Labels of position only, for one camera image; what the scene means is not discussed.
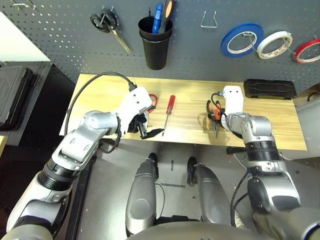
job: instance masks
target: gray floor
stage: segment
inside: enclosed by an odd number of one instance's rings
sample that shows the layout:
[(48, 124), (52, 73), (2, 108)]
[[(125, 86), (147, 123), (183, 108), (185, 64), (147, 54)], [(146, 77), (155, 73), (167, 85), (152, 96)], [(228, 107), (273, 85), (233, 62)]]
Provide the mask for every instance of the gray floor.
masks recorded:
[[(157, 183), (184, 186), (164, 186), (165, 205), (162, 216), (165, 217), (201, 217), (197, 186), (187, 185), (186, 169), (190, 156), (195, 156), (198, 162), (215, 172), (229, 199), (246, 171), (233, 156), (226, 155), (225, 147), (122, 140), (117, 150), (102, 155), (93, 166), (77, 239), (126, 239), (125, 210), (132, 179), (140, 163), (151, 152), (158, 155)], [(237, 156), (240, 160), (244, 158), (243, 153)], [(287, 167), (300, 193), (301, 204), (320, 208), (320, 171), (305, 162), (287, 162)], [(246, 188), (246, 184), (241, 186), (239, 197), (246, 192)], [(156, 195), (159, 214), (163, 204), (159, 186), (156, 186)], [(245, 225), (255, 231), (249, 199), (244, 199), (237, 210)]]

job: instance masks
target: black cup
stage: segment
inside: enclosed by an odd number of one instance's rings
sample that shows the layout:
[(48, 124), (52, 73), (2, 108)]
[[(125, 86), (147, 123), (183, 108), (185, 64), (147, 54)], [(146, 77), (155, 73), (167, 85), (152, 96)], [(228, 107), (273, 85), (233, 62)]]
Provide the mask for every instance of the black cup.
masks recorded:
[(153, 25), (153, 16), (147, 16), (138, 23), (146, 65), (152, 70), (160, 70), (165, 67), (167, 62), (169, 39), (172, 34), (173, 24), (172, 21), (169, 21), (165, 32), (159, 34), (152, 33)]

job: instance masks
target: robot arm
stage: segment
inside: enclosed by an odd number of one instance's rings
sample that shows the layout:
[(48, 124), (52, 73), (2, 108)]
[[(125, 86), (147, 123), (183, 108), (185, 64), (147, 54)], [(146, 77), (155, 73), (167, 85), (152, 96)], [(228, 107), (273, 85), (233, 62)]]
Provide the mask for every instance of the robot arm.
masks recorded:
[(124, 97), (115, 112), (90, 111), (85, 114), (79, 127), (64, 137), (15, 205), (7, 221), (8, 234), (4, 239), (23, 236), (45, 240), (48, 238), (44, 236), (55, 236), (66, 214), (66, 200), (73, 182), (98, 149), (99, 140), (114, 133), (124, 136), (134, 116), (151, 107), (148, 92), (140, 86)]
[(242, 138), (245, 145), (250, 173), (247, 190), (253, 210), (262, 221), (268, 222), (265, 226), (271, 223), (273, 230), (284, 239), (311, 239), (312, 235), (319, 234), (320, 211), (301, 207), (269, 120), (243, 112), (239, 86), (226, 86), (220, 95), (226, 102), (221, 123)]

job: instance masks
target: black plastic case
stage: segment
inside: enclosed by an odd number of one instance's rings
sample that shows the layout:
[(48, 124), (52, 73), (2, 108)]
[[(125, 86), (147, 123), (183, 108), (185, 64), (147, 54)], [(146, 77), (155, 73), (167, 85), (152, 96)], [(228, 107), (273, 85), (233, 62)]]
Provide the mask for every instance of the black plastic case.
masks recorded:
[(243, 88), (247, 98), (291, 100), (297, 96), (291, 81), (247, 79)]
[(0, 130), (17, 124), (33, 76), (23, 66), (0, 68)]

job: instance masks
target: wooden tabletop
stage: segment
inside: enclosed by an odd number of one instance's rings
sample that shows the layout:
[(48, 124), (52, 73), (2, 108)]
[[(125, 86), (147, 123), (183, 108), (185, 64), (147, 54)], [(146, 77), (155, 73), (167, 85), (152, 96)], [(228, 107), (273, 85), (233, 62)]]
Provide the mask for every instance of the wooden tabletop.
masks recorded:
[(5, 145), (7, 143), (8, 137), (7, 136), (1, 136), (0, 135), (0, 156), (5, 148)]
[[(79, 89), (93, 77), (81, 74), (72, 98)], [(172, 115), (169, 116), (164, 136), (158, 134), (148, 141), (193, 143), (220, 146), (244, 147), (242, 139), (237, 138), (224, 128), (219, 128), (218, 138), (212, 130), (212, 122), (207, 117), (206, 103), (211, 94), (222, 91), (226, 85), (241, 86), (240, 82), (219, 82), (199, 80), (178, 80), (129, 77), (138, 86), (144, 86), (149, 94), (158, 97), (156, 109), (149, 114), (147, 131), (163, 128), (170, 95), (175, 95)], [(76, 129), (83, 115), (92, 110), (112, 112), (120, 105), (128, 93), (128, 83), (117, 76), (102, 76), (92, 82), (82, 92), (75, 103), (68, 132)], [(222, 107), (223, 97), (215, 96)], [(307, 150), (301, 131), (296, 109), (292, 100), (244, 98), (243, 111), (251, 115), (265, 116), (273, 127), (277, 147), (282, 150)], [(140, 140), (140, 133), (127, 133), (125, 139)]]

